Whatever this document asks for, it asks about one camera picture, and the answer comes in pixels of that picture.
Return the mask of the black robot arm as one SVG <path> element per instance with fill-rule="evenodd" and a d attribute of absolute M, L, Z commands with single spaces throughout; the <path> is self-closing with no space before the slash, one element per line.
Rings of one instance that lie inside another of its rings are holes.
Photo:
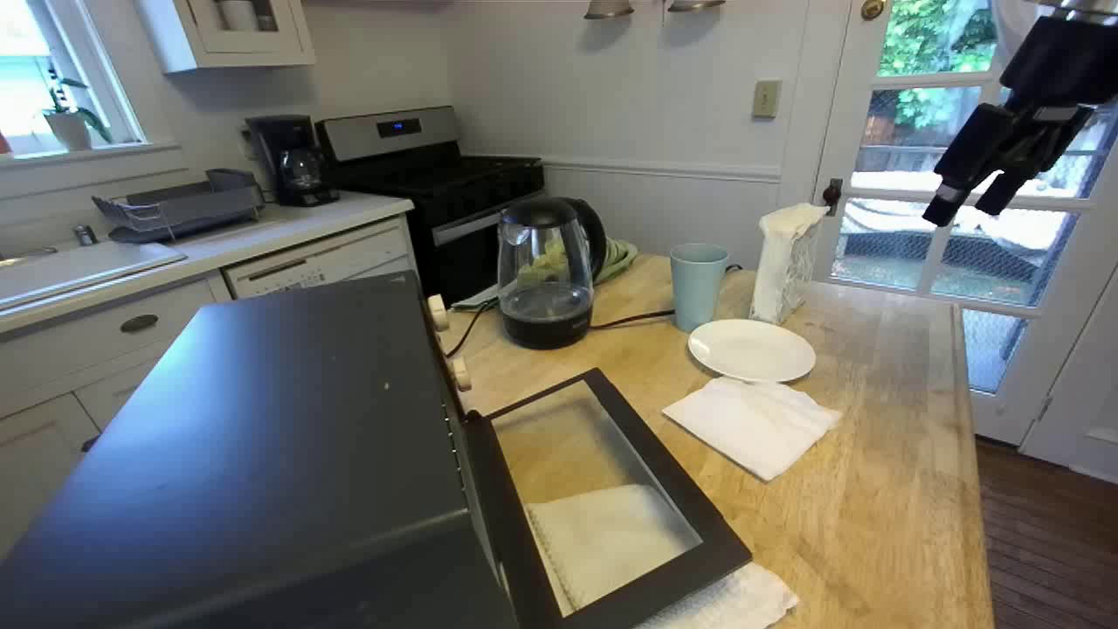
<path fill-rule="evenodd" d="M 998 217 L 1071 151 L 1095 111 L 1118 97 L 1114 0 L 1046 4 L 1049 16 L 1032 25 L 998 75 L 1007 102 L 979 106 L 937 161 L 931 225 L 947 228 L 979 185 L 986 194 L 975 205 Z"/>

